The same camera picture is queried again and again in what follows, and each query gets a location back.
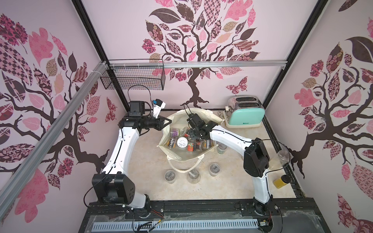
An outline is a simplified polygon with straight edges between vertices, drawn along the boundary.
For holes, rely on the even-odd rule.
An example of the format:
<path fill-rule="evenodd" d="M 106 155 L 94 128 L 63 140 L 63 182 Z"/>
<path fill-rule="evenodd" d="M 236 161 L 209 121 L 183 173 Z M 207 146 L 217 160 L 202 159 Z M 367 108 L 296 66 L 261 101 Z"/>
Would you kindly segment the clear jar sandy contents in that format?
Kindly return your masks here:
<path fill-rule="evenodd" d="M 282 169 L 290 161 L 290 153 L 286 147 L 282 147 L 278 152 L 276 152 L 275 149 L 270 149 L 269 156 L 270 170 Z"/>

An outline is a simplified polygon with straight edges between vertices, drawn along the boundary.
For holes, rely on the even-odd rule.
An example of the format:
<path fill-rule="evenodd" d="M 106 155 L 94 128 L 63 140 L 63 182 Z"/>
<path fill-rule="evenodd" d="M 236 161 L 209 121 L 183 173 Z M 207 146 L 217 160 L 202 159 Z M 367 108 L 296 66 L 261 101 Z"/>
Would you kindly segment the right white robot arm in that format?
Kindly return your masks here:
<path fill-rule="evenodd" d="M 190 114 L 187 122 L 191 127 L 191 136 L 222 143 L 243 157 L 243 169 L 252 177 L 253 181 L 254 211 L 261 216 L 273 211 L 275 204 L 268 184 L 268 174 L 272 170 L 264 139 L 244 138 L 224 129 L 214 121 L 203 121 L 197 114 Z"/>

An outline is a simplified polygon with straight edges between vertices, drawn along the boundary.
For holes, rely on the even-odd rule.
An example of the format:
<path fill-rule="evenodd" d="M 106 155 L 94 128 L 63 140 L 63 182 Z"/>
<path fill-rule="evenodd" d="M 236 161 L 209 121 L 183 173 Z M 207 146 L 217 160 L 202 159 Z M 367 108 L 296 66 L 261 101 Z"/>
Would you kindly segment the clear seed jar striped lid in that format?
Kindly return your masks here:
<path fill-rule="evenodd" d="M 191 184 L 197 184 L 201 179 L 201 175 L 197 169 L 191 170 L 187 175 L 187 180 Z"/>

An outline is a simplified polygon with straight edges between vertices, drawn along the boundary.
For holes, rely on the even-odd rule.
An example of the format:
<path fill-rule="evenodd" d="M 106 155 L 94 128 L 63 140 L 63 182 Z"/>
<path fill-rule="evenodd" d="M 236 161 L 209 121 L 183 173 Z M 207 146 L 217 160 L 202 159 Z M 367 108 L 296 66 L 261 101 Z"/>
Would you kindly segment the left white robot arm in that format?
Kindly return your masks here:
<path fill-rule="evenodd" d="M 100 174 L 92 178 L 92 189 L 99 204 L 125 205 L 151 212 L 150 198 L 136 191 L 128 177 L 128 167 L 137 140 L 143 129 L 162 131 L 172 120 L 160 116 L 166 104 L 160 99 L 152 101 L 149 114 L 145 114 L 144 101 L 130 102 L 130 111 L 119 122 L 119 134 L 113 153 Z"/>

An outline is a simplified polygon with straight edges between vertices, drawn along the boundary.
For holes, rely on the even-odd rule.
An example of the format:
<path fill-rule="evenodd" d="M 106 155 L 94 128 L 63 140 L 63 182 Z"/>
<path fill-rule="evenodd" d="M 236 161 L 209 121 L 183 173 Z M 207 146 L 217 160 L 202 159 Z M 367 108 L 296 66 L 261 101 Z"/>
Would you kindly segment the cream canvas tote bag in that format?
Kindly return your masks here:
<path fill-rule="evenodd" d="M 195 152 L 189 152 L 187 151 L 187 148 L 178 148 L 176 141 L 179 137 L 186 137 L 189 141 L 192 140 L 191 137 L 187 134 L 188 130 L 190 129 L 187 119 L 190 117 L 191 114 L 197 114 L 205 123 L 212 121 L 217 123 L 218 125 L 221 125 L 224 122 L 222 118 L 214 114 L 212 111 L 200 108 L 180 110 L 168 117 L 168 119 L 172 120 L 172 123 L 162 130 L 163 136 L 158 146 L 166 154 L 169 165 L 174 171 L 178 173 L 188 173 L 191 170 L 195 169 L 201 163 L 201 161 L 205 157 L 205 154 L 216 147 L 215 145 L 213 145 L 209 150 L 202 150 L 201 144 L 203 139 L 197 139 L 195 140 L 197 144 L 197 149 Z M 171 138 L 170 128 L 180 129 L 180 136 Z M 193 159 L 197 159 L 197 162 L 191 168 L 186 170 L 177 169 L 172 164 L 173 161 L 187 162 Z"/>

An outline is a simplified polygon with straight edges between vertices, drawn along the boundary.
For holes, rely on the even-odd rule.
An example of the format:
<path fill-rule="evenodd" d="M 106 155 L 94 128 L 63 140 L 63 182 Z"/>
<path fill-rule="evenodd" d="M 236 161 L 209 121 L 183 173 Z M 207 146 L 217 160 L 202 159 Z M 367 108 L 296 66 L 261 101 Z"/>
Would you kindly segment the clear seed jar grey lid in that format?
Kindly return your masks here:
<path fill-rule="evenodd" d="M 174 170 L 168 170 L 165 172 L 164 179 L 166 182 L 173 184 L 176 181 L 176 173 Z"/>

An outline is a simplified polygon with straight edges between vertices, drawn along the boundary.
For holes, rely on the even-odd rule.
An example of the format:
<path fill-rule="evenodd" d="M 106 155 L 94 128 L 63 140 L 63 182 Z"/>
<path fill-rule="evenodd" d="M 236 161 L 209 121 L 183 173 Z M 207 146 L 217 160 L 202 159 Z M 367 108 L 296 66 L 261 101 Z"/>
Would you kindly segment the yellow label seed jar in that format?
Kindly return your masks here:
<path fill-rule="evenodd" d="M 288 175 L 282 175 L 280 178 L 273 181 L 273 185 L 280 189 L 291 182 L 291 177 Z"/>

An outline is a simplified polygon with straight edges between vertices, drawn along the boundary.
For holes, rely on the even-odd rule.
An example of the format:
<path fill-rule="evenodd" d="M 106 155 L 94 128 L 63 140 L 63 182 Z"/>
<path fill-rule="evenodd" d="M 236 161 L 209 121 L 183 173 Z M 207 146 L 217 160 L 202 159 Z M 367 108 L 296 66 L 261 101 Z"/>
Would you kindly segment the clear seed jar dark lid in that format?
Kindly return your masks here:
<path fill-rule="evenodd" d="M 209 166 L 209 174 L 212 177 L 216 177 L 221 172 L 221 167 L 217 163 L 212 163 Z"/>

